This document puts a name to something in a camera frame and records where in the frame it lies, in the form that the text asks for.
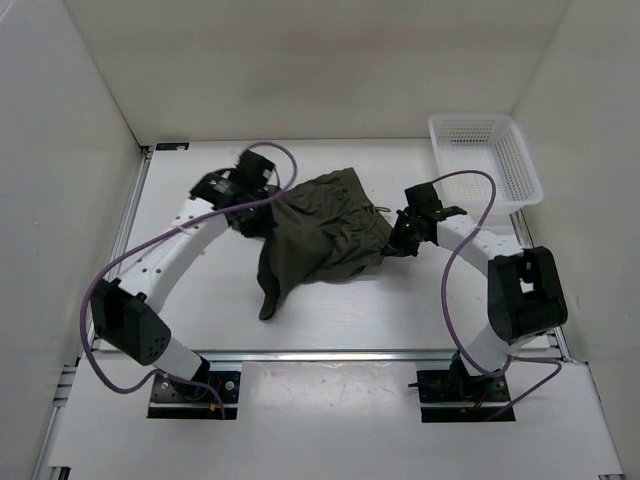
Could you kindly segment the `white perforated plastic basket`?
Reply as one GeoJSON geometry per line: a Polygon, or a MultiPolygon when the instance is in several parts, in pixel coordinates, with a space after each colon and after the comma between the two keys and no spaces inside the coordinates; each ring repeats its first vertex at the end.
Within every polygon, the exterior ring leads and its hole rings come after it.
{"type": "Polygon", "coordinates": [[[521,209],[538,205],[544,193],[526,143],[509,116],[489,113],[436,114],[428,121],[432,148],[440,175],[465,170],[465,175],[443,181],[439,191],[447,204],[459,206],[478,220],[491,193],[495,203],[486,219],[504,224],[521,209]],[[490,175],[496,187],[475,172],[490,175]]]}

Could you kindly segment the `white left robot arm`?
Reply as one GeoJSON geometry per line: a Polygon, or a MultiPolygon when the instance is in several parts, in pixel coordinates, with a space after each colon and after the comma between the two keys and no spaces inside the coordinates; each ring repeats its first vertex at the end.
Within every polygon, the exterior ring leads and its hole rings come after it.
{"type": "Polygon", "coordinates": [[[280,192],[272,163],[205,174],[189,191],[168,230],[124,253],[133,264],[91,284],[81,321],[142,366],[153,366],[188,400],[206,395],[210,364],[173,336],[160,313],[170,293],[206,248],[236,219],[255,219],[280,192]]]}

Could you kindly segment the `olive green shorts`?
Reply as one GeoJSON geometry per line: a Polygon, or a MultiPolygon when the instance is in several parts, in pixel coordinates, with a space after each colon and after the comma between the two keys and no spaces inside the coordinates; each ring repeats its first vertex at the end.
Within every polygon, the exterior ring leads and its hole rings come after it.
{"type": "Polygon", "coordinates": [[[384,210],[352,167],[303,182],[275,201],[258,262],[264,294],[258,318],[271,319],[301,284],[346,282],[380,265],[392,231],[384,210]]]}

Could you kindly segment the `aluminium front rail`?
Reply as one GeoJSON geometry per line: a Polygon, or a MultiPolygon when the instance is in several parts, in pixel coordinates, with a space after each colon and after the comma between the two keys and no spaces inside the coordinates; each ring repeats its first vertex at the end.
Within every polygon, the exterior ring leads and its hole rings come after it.
{"type": "Polygon", "coordinates": [[[216,363],[244,361],[266,362],[341,362],[341,361],[435,361],[445,362],[452,350],[205,350],[199,355],[216,363]]]}

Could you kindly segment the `small blue label sticker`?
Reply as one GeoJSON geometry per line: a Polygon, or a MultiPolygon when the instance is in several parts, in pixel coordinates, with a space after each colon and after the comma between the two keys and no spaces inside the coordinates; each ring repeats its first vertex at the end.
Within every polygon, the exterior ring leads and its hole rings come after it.
{"type": "Polygon", "coordinates": [[[155,146],[156,151],[185,151],[190,146],[189,142],[161,142],[155,146]]]}

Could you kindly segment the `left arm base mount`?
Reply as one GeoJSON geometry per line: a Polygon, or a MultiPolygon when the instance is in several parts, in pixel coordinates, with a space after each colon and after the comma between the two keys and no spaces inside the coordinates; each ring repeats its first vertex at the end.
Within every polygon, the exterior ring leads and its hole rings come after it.
{"type": "Polygon", "coordinates": [[[207,380],[210,389],[207,389],[156,375],[147,417],[157,420],[236,420],[241,376],[238,369],[211,370],[207,380]]]}

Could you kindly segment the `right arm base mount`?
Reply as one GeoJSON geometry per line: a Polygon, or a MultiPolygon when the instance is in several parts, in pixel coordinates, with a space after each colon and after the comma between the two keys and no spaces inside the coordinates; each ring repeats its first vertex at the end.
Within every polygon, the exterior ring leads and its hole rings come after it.
{"type": "Polygon", "coordinates": [[[408,387],[418,392],[422,423],[516,420],[505,376],[471,376],[459,353],[446,370],[418,370],[408,387]]]}

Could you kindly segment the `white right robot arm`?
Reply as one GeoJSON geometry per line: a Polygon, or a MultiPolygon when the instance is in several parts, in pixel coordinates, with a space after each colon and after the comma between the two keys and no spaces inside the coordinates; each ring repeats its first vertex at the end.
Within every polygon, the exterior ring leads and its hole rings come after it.
{"type": "Polygon", "coordinates": [[[484,229],[460,207],[445,207],[431,182],[405,190],[407,207],[398,217],[382,254],[417,256],[422,243],[451,252],[443,271],[440,300],[446,327],[462,366],[449,375],[449,387],[470,400],[510,365],[514,354],[533,338],[559,327],[568,310],[552,252],[523,248],[484,229]],[[470,342],[455,332],[447,304],[448,279],[462,258],[487,280],[487,324],[470,342]]]}

